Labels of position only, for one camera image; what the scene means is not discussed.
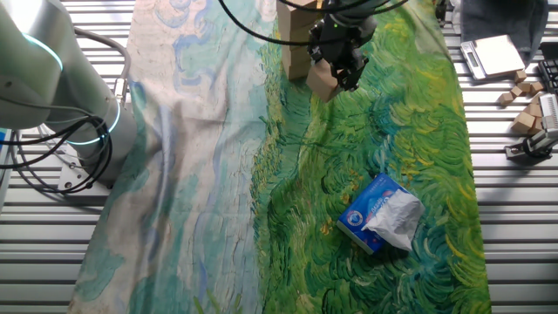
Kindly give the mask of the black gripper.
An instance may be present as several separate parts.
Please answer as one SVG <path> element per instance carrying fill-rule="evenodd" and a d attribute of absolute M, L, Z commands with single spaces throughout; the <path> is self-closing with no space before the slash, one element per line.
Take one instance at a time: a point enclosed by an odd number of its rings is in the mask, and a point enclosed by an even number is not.
<path fill-rule="evenodd" d="M 377 25 L 373 16 L 326 14 L 310 29 L 307 52 L 311 62 L 323 59 L 334 68 L 342 68 L 337 71 L 338 84 L 344 91 L 354 92 L 367 65 L 358 49 L 371 40 Z"/>

